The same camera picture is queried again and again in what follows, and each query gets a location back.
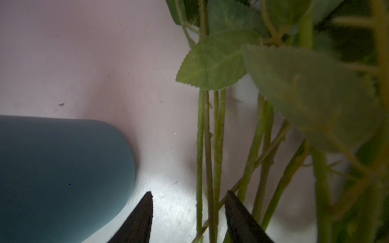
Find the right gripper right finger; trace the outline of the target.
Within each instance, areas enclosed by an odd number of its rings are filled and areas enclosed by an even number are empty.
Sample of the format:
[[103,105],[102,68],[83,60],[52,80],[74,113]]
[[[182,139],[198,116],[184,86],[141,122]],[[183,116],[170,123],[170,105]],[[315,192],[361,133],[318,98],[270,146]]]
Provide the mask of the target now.
[[231,190],[225,198],[225,215],[232,243],[273,243]]

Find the teal cylindrical vase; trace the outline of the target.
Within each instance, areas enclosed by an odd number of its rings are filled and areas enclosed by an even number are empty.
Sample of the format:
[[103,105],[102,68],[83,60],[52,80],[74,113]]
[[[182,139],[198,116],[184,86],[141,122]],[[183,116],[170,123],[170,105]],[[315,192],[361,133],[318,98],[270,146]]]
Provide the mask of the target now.
[[1,116],[1,242],[81,243],[134,188],[132,149],[96,120]]

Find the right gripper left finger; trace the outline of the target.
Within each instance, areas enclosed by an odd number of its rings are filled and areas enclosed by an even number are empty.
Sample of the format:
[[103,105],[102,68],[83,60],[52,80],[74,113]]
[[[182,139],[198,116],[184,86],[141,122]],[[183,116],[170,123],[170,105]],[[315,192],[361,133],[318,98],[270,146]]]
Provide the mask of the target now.
[[153,195],[145,193],[108,243],[149,243],[153,223]]

